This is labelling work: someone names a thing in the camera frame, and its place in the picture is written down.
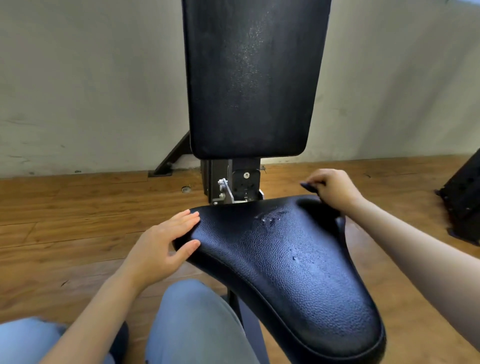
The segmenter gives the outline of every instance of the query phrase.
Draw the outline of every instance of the left hand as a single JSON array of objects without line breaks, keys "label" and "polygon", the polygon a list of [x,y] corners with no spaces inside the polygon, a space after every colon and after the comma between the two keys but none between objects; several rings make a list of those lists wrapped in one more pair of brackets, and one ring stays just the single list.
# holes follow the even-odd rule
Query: left hand
[{"label": "left hand", "polygon": [[184,244],[174,255],[169,244],[188,233],[198,222],[198,212],[182,211],[145,231],[130,250],[118,273],[129,279],[140,293],[151,284],[172,275],[200,246],[198,240]]}]

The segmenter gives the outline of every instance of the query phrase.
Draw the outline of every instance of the jeans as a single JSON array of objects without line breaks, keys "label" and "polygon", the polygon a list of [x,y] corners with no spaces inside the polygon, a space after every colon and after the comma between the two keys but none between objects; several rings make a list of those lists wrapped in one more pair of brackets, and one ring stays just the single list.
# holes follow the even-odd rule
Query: jeans
[{"label": "jeans", "polygon": [[[65,327],[38,318],[0,325],[0,364],[38,363]],[[230,306],[201,282],[171,285],[162,298],[145,349],[148,364],[258,364]],[[108,354],[104,364],[113,364]]]}]

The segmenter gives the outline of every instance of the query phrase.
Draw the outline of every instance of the leather upholstery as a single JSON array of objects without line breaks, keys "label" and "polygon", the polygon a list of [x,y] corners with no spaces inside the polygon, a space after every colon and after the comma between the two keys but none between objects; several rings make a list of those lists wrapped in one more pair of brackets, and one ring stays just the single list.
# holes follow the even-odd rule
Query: leather upholstery
[{"label": "leather upholstery", "polygon": [[331,0],[183,0],[192,152],[303,152]]},{"label": "leather upholstery", "polygon": [[317,196],[204,206],[174,242],[234,291],[293,363],[378,363],[386,336],[345,244],[343,217]]}]

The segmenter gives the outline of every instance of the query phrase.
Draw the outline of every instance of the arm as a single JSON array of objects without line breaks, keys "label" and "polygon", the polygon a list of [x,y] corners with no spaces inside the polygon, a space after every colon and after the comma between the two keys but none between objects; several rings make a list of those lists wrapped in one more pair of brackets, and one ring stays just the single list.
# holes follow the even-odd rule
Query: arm
[{"label": "arm", "polygon": [[307,182],[316,184],[322,200],[370,234],[438,312],[480,350],[480,260],[367,201],[342,170],[318,170]]},{"label": "arm", "polygon": [[149,285],[174,273],[198,248],[186,243],[174,255],[169,243],[200,221],[198,212],[180,212],[144,232],[121,267],[42,359],[42,364],[102,363],[135,298]]}]

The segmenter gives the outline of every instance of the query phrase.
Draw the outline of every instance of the floor plank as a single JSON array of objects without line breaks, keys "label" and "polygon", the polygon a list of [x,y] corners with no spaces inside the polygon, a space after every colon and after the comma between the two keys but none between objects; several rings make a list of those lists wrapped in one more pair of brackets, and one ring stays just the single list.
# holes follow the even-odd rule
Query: floor plank
[{"label": "floor plank", "polygon": [[[305,194],[299,185],[316,168],[345,169],[380,207],[458,249],[480,249],[446,234],[441,200],[432,193],[467,156],[267,165],[267,198]],[[181,192],[190,186],[192,192]],[[120,266],[143,230],[186,208],[206,204],[198,170],[148,179],[146,172],[0,180],[0,321],[38,315],[71,323]],[[376,243],[347,223],[352,259],[374,298],[388,334],[383,363],[480,362],[471,347],[420,295]],[[195,278],[224,293],[225,286],[185,264],[134,303],[127,320],[126,363],[143,362],[148,332],[167,287]],[[288,363],[264,329],[272,364]]]}]

